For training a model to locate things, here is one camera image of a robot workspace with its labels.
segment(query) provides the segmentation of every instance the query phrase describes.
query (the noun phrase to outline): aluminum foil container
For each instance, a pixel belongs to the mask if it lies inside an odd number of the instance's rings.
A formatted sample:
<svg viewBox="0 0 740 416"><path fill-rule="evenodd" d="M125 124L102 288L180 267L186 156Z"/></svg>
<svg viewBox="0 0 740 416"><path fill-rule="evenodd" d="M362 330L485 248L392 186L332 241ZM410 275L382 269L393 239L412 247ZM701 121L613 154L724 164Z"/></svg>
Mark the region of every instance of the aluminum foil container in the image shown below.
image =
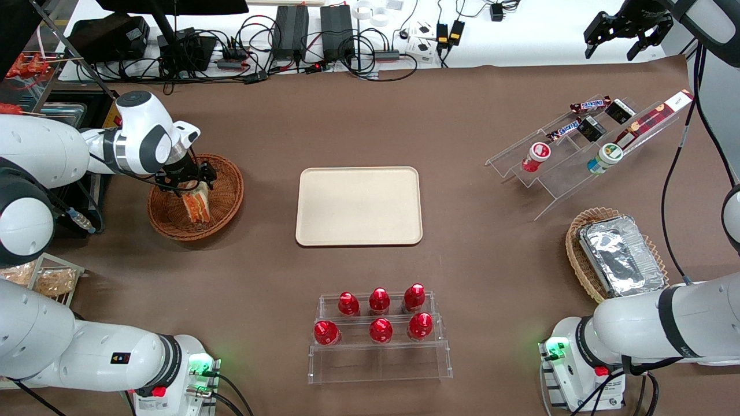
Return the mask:
<svg viewBox="0 0 740 416"><path fill-rule="evenodd" d="M667 281L634 219L620 215L584 225L579 241L610 298L660 290Z"/></svg>

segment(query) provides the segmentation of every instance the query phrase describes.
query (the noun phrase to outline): white table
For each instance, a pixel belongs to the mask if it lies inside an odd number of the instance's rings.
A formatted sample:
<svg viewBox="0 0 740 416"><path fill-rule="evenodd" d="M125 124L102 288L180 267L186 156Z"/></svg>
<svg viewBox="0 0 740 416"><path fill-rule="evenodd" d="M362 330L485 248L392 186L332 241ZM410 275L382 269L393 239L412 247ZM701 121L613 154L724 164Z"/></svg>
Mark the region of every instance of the white table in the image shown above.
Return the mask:
<svg viewBox="0 0 740 416"><path fill-rule="evenodd" d="M373 0L378 5L385 5L385 0ZM355 0L348 1L351 6ZM492 22L488 10L483 10L476 18L462 17L465 22L465 30L460 45L454 47L447 58L449 67L478 67L481 65L494 65L498 67L515 66L537 66L537 65L575 65L575 64L616 64L626 63L626 53L632 47L636 39L614 39L598 47L591 59L584 57L585 43L583 31L591 23L594 16L600 11L616 13L622 0L522 0L519 9L515 13L507 13L504 21ZM450 27L452 21L457 17L455 11L455 0L441 0L443 8L442 22ZM463 14L473 15L483 5L481 0L466 0ZM389 10L391 22L378 28L389 38L394 30L403 23L414 6L414 0L405 0L403 10ZM250 6L250 13L231 16L179 16L178 29L195 27L196 29L222 30L230 36L235 35L244 19L249 16L261 14L275 17L276 6ZM79 0L74 13L67 25L65 35L69 35L72 27L79 20L99 19L107 16L110 12L103 10L95 0ZM439 9L435 0L419 0L419 6L414 14L413 20L428 21L435 23ZM318 7L309 7L309 33L319 32L320 12ZM144 15L151 27L146 57L155 58L159 55L156 46L156 36L161 31L154 22L152 16ZM174 26L174 17L168 16L170 24ZM268 19L259 19L268 26ZM357 27L357 21L353 19L353 25ZM360 29L372 27L369 20L360 21ZM248 27L242 32L242 39L247 40L259 27ZM374 41L377 49L382 48L380 37L377 34L367 33L368 38ZM254 45L263 49L267 48L266 34L255 39ZM395 48L404 51L406 41L396 37ZM311 48L319 55L321 54L321 40L319 39ZM645 62L658 58L664 58L665 53L660 47L649 47L646 51L638 54L633 62ZM215 53L213 61L220 58L220 53ZM318 60L318 57L309 53L307 61ZM266 54L260 57L260 62L266 62ZM135 64L127 71L129 75L140 75L141 71L149 65L149 62ZM341 65L336 65L336 70L343 70ZM413 67L413 64L402 59L399 62L378 64L379 70L402 69ZM420 68L439 67L436 64L420 64ZM156 74L156 69L148 72ZM221 71L211 64L206 71L209 76L228 76L234 73ZM62 72L62 81L77 81L78 76L75 65L67 65Z"/></svg>

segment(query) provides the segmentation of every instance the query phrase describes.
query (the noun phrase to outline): red emergency stop button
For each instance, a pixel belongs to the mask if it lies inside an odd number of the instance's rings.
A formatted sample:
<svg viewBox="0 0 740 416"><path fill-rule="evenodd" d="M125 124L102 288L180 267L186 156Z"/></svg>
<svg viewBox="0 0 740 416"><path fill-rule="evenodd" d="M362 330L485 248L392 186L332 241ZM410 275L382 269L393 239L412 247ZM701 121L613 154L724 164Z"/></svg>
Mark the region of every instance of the red emergency stop button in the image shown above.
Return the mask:
<svg viewBox="0 0 740 416"><path fill-rule="evenodd" d="M152 396L154 397L164 397L165 393L167 393L166 387L157 386L154 389L152 389Z"/></svg>
<svg viewBox="0 0 740 416"><path fill-rule="evenodd" d="M594 367L593 372L596 373L597 377L604 377L605 375L609 375L609 369L604 366Z"/></svg>

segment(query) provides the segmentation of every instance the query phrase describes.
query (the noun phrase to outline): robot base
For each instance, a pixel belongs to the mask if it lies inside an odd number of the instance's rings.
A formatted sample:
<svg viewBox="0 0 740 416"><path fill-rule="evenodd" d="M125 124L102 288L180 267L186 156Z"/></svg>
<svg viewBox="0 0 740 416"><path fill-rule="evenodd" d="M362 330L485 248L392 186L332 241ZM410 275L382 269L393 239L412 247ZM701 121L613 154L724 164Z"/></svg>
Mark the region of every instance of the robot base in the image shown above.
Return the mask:
<svg viewBox="0 0 740 416"><path fill-rule="evenodd" d="M137 416L198 416L204 403L210 399L186 395L188 386L208 387L208 378L190 374L191 370L214 367L213 357L206 353L200 341L190 335L176 335L175 339L182 348L182 364L175 381L167 387L163 397L134 396L134 408Z"/></svg>
<svg viewBox="0 0 740 416"><path fill-rule="evenodd" d="M551 402L560 403L564 399L571 412L575 411L607 377L606 375L597 376L594 369L586 363L578 350L576 328L580 321L581 318L575 317L563 319L553 329L552 336L539 345L543 361L545 361L545 357L551 354L560 356L559 359L546 361L542 365L545 372L549 372L549 368L552 368L552 374L557 384L557 389L554 387L548 388L551 393ZM624 405L622 400L624 391L625 376L620 375L604 388L596 410L622 408ZM596 396L581 408L581 412L590 412L595 402Z"/></svg>

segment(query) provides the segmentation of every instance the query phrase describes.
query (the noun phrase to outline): brown table surface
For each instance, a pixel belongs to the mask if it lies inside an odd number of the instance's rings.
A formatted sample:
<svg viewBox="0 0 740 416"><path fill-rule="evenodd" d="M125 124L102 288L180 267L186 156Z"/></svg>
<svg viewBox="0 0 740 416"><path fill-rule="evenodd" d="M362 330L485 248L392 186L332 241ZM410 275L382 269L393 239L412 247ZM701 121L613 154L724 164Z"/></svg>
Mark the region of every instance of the brown table surface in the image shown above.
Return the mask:
<svg viewBox="0 0 740 416"><path fill-rule="evenodd" d="M173 119L201 128L198 152L226 156L241 168L241 211L207 241L175 243L149 225L148 187L117 177L105 201L105 233L86 246L62 242L51 251L91 272L79 282L75 311L91 321L194 335L223 359L223 373L241 387L257 416L540 416L537 341L558 320L589 315L596 305L565 254L573 217L590 207L632 215L663 255L671 281L680 281L667 257L659 208L682 122L537 222L533 218L548 203L542 190L502 181L484 162L572 102L604 93L648 106L688 87L686 74L683 59L674 57L647 64L423 70L390 83L346 74L276 76L251 86L178 86L171 96L152 87ZM415 167L421 242L298 246L300 173L336 166ZM728 189L719 157L696 122L667 208L676 255L695 280L739 269L719 217ZM416 281L439 299L453 379L306 384L320 294L403 290ZM657 414L737 414L737 371L694 364L657 371ZM639 381L628 385L627 407L612 415L631 415ZM129 414L117 393L38 392L69 416ZM0 403L2 415L49 414L18 391L0 392Z"/></svg>

